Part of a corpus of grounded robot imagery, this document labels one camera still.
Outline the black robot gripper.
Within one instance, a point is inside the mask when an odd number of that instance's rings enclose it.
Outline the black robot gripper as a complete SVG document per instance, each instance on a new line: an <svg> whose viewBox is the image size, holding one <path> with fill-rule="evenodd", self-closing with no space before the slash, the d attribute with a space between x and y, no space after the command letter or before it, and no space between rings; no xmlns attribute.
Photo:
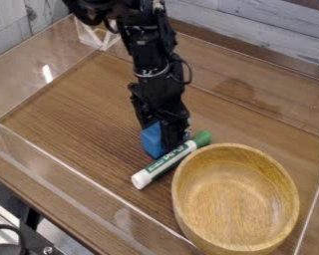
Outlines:
<svg viewBox="0 0 319 255"><path fill-rule="evenodd" d="M189 113L181 102L184 86L183 71L146 77L137 75L129 84L132 103L142 128L154 122L160 126L160 142L165 151L173 150L191 134Z"/></svg>

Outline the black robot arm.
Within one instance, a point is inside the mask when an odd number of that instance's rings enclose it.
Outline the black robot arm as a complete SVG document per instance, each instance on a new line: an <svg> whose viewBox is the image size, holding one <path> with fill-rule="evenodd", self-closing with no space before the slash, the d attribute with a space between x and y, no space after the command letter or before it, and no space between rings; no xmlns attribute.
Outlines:
<svg viewBox="0 0 319 255"><path fill-rule="evenodd" d="M171 150L187 139L189 112L181 101L192 71L175 52L176 32L164 0L62 0L77 19L104 25L121 36L137 80L130 100L142 130L159 127L159 148Z"/></svg>

